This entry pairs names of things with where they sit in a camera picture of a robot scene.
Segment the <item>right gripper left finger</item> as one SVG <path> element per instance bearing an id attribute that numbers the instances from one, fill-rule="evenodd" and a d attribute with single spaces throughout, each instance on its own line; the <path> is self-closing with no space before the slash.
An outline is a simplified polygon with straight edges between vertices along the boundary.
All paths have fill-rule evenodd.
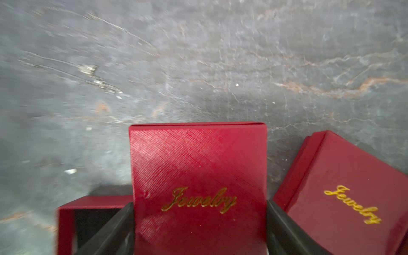
<path id="1" fill-rule="evenodd" d="M 132 255 L 135 252 L 135 211 L 133 203 L 119 210 L 82 247 L 77 255 Z"/>

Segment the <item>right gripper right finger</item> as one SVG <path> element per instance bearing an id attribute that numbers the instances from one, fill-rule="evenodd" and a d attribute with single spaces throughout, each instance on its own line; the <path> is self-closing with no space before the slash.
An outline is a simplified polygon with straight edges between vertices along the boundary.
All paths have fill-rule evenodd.
<path id="1" fill-rule="evenodd" d="M 329 255 L 275 202 L 267 201 L 266 241 L 270 255 Z"/>

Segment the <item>jewelry box lid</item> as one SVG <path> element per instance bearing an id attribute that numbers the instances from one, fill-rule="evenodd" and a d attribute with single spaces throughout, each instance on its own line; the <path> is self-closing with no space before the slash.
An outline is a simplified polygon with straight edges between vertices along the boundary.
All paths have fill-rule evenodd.
<path id="1" fill-rule="evenodd" d="M 137 255 L 265 255 L 267 126 L 129 127 Z"/>

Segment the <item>left red jewelry box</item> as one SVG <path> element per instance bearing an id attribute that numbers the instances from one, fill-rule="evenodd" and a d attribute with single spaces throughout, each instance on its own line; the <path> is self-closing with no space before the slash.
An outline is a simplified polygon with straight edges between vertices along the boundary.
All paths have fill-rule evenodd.
<path id="1" fill-rule="evenodd" d="M 132 201 L 130 195 L 85 196 L 58 207 L 55 253 L 73 255 Z"/>

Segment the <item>red jewelry box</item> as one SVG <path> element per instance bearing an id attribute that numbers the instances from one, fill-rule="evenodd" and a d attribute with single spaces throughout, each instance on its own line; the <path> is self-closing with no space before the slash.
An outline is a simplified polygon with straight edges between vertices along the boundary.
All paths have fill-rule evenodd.
<path id="1" fill-rule="evenodd" d="M 73 255 L 132 201 L 130 195 L 85 196 L 58 207 L 55 253 Z"/>
<path id="2" fill-rule="evenodd" d="M 408 177 L 334 132 L 305 138 L 273 201 L 334 255 L 408 252 Z"/>

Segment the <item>middle red jewelry box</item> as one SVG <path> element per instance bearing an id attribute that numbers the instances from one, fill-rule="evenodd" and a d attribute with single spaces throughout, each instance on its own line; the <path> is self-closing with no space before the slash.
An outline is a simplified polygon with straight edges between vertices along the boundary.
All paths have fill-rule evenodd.
<path id="1" fill-rule="evenodd" d="M 334 255 L 408 252 L 408 177 L 334 132 L 305 138 L 273 201 Z"/>

